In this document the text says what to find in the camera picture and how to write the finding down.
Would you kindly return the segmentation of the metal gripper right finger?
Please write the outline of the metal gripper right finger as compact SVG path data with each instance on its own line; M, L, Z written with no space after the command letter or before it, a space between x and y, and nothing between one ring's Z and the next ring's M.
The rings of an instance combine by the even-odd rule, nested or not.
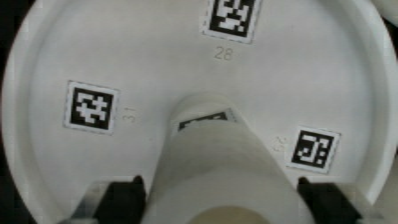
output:
M381 213L352 183L299 178L297 192L317 224L381 224Z

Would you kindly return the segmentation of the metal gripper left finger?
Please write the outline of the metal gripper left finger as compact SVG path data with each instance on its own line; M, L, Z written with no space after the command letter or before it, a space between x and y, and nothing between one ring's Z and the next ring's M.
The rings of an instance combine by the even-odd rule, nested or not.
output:
M141 224L146 209L142 176L89 185L71 216L57 224Z

